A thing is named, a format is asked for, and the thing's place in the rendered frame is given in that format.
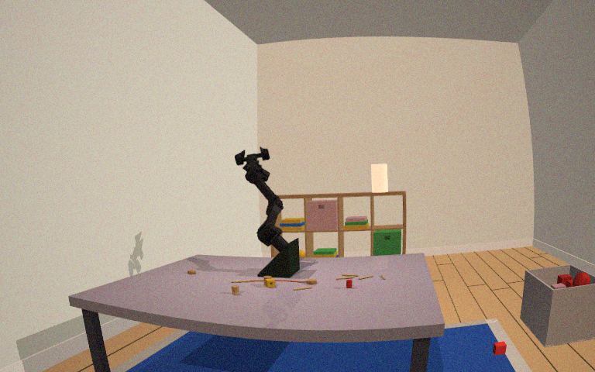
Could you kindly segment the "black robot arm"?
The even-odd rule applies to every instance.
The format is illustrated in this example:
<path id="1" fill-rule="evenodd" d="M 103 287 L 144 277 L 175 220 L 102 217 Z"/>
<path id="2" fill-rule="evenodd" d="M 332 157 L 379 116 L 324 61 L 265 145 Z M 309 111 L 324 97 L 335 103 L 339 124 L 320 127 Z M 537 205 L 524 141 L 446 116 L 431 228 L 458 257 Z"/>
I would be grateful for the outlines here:
<path id="1" fill-rule="evenodd" d="M 278 214 L 283 210 L 284 207 L 280 198 L 275 195 L 264 182 L 268 180 L 270 172 L 264 170 L 261 167 L 260 160 L 257 162 L 255 160 L 249 160 L 247 164 L 244 165 L 243 169 L 247 172 L 245 174 L 246 180 L 252 184 L 255 184 L 268 201 L 266 210 L 267 219 L 261 225 L 261 227 L 258 228 L 258 232 L 256 233 L 257 237 L 259 241 L 265 245 L 270 246 L 272 244 L 280 252 L 288 244 L 288 242 L 280 235 L 283 231 L 281 228 L 276 227 L 275 223 Z"/>

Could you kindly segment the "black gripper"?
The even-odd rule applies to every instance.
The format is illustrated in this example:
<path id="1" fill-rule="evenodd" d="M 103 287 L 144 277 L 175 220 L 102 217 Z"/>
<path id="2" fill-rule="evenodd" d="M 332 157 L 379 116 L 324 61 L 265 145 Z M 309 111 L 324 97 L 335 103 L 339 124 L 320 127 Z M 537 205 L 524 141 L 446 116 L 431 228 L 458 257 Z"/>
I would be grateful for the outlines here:
<path id="1" fill-rule="evenodd" d="M 248 162 L 249 160 L 255 160 L 257 162 L 257 158 L 258 157 L 262 157 L 262 160 L 269 160 L 270 159 L 270 155 L 268 153 L 267 149 L 263 149 L 262 147 L 260 147 L 260 151 L 261 153 L 258 154 L 250 154 L 250 155 L 246 155 L 245 156 L 245 150 L 241 153 L 238 153 L 235 155 L 235 160 L 236 160 L 236 164 L 238 166 L 242 165 L 243 162 Z"/>

